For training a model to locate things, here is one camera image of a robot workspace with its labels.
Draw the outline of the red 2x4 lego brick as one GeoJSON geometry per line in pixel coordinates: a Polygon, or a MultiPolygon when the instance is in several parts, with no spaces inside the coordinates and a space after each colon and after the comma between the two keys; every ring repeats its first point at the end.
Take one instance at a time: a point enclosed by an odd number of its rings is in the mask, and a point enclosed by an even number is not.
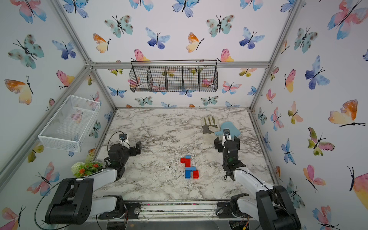
{"type": "Polygon", "coordinates": [[[183,163],[186,168],[191,167],[191,159],[190,158],[181,158],[180,163],[183,163]]]}

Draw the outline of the red 2x2 lego brick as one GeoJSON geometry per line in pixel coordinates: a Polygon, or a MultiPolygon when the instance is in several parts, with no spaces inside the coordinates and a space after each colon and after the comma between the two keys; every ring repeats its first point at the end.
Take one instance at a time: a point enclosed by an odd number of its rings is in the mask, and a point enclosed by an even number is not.
{"type": "Polygon", "coordinates": [[[198,170],[193,171],[193,178],[194,179],[198,179],[199,178],[199,171],[198,170]]]}

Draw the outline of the blue 2x2 lego brick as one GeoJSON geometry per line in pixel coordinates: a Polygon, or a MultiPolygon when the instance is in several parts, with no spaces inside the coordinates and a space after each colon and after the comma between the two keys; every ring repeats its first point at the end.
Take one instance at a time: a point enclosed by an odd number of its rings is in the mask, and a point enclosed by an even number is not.
{"type": "Polygon", "coordinates": [[[191,178],[191,171],[185,171],[185,179],[190,179],[191,178]]]}

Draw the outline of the blue 2x4 lego brick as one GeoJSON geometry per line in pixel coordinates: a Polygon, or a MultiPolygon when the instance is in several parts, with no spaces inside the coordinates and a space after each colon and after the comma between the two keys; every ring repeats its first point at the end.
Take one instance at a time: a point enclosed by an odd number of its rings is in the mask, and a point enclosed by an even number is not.
{"type": "Polygon", "coordinates": [[[186,168],[185,168],[185,171],[186,171],[186,172],[193,172],[193,171],[196,171],[196,167],[186,167],[186,168]]]}

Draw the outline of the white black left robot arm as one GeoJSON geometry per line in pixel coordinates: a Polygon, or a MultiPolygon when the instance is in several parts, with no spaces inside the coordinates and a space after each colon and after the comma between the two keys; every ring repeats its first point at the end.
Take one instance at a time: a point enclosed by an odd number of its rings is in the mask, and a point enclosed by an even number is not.
{"type": "Polygon", "coordinates": [[[62,180],[45,214],[49,225],[81,225],[90,217],[128,219],[129,210],[120,195],[94,198],[93,193],[120,180],[130,157],[141,154],[141,142],[131,145],[127,134],[119,133],[120,142],[108,149],[107,166],[89,176],[62,180]]]}

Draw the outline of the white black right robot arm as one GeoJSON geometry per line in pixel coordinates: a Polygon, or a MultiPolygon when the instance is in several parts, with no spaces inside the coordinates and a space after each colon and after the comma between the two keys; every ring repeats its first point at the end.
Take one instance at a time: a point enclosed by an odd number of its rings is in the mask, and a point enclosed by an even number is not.
{"type": "Polygon", "coordinates": [[[300,219],[286,188],[266,183],[239,160],[240,140],[237,137],[216,138],[214,148],[222,153],[224,178],[232,179],[247,190],[246,193],[233,195],[224,205],[218,204],[216,215],[219,218],[253,218],[263,230],[301,229],[300,219]]]}

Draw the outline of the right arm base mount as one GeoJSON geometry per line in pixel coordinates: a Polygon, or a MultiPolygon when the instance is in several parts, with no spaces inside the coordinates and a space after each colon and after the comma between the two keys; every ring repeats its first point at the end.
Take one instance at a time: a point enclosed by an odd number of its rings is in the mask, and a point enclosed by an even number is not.
{"type": "Polygon", "coordinates": [[[220,219],[237,218],[237,216],[233,212],[231,202],[218,202],[215,214],[220,219]]]}

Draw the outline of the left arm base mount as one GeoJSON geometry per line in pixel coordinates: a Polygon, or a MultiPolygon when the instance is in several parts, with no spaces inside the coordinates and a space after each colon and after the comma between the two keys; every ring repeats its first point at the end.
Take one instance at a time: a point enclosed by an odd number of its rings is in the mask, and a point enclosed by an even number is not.
{"type": "Polygon", "coordinates": [[[98,215],[101,220],[130,220],[138,219],[141,210],[141,203],[124,202],[118,200],[113,211],[98,215]]]}

